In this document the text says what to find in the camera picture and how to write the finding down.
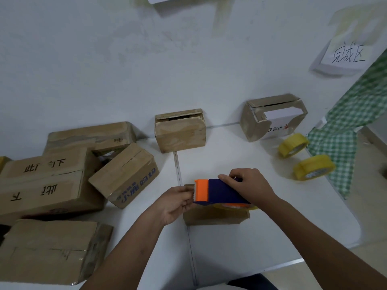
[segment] yellow tape roll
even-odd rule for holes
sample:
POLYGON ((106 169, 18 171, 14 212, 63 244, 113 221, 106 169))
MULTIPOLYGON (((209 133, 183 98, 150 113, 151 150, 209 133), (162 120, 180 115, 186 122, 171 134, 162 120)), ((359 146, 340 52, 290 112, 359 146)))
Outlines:
POLYGON ((214 207, 227 210, 244 209, 247 211, 258 209, 255 205, 249 205, 245 203, 215 203, 214 207))
POLYGON ((327 175, 336 169, 336 165, 327 155, 317 155, 307 158, 293 167, 297 180, 311 180, 327 175))
POLYGON ((294 156, 296 153, 303 150, 309 141, 303 136, 301 133, 295 133, 292 136, 289 136, 285 139, 279 146, 278 152, 284 158, 289 158, 290 156, 294 156))

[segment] green checkered cloth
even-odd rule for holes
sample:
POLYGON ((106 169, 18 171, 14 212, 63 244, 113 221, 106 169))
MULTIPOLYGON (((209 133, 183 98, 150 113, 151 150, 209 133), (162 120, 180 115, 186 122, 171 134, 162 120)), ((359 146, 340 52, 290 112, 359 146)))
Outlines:
POLYGON ((350 193, 355 165, 356 127, 374 122, 387 110, 387 49, 326 115, 327 124, 308 134, 309 152, 329 155, 336 170, 329 174, 344 198, 350 193))

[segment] white table surface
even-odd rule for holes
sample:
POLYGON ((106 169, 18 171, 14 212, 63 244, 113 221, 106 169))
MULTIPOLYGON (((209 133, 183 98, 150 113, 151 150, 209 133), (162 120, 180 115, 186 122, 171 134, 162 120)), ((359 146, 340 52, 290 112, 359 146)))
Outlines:
MULTIPOLYGON (((114 231, 109 243, 108 252, 114 248, 134 221, 148 206, 168 188, 178 186, 173 153, 160 153, 154 138, 139 140, 137 143, 154 155, 160 170, 160 174, 156 179, 124 209, 119 209, 108 202, 101 212, 74 218, 77 220, 100 221, 113 225, 114 231)), ((187 228, 181 216, 162 230, 156 247, 145 268, 138 289, 194 289, 190 255, 187 228)), ((76 290, 81 285, 83 283, 76 286, 62 286, 0 282, 0 289, 76 290)))
MULTIPOLYGON (((258 168, 278 196, 341 244, 354 246, 360 226, 341 196, 325 177, 293 180, 293 166, 309 154, 304 150, 281 159, 277 155, 281 141, 249 143, 238 124, 208 129, 206 146, 177 152, 181 183, 228 175, 233 168, 258 168)), ((199 286, 260 273, 301 258, 261 210, 251 211, 250 219, 239 225, 190 226, 188 232, 199 286)))

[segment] forearm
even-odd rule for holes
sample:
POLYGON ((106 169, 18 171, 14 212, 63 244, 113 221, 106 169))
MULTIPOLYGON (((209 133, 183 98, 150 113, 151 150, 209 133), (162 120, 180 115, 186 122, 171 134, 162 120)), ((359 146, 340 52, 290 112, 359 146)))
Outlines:
POLYGON ((145 210, 82 290, 137 289, 163 227, 152 206, 145 210))
POLYGON ((261 209, 297 248, 323 289, 380 289, 387 278, 275 197, 261 209))

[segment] left hand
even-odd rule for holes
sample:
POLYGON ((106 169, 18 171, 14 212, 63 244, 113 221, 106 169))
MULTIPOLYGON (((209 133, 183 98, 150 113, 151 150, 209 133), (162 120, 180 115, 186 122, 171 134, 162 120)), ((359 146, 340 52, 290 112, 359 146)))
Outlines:
POLYGON ((163 225, 171 224, 182 213, 194 208, 194 188, 190 186, 171 187, 164 192, 152 205, 151 208, 161 214, 163 225))

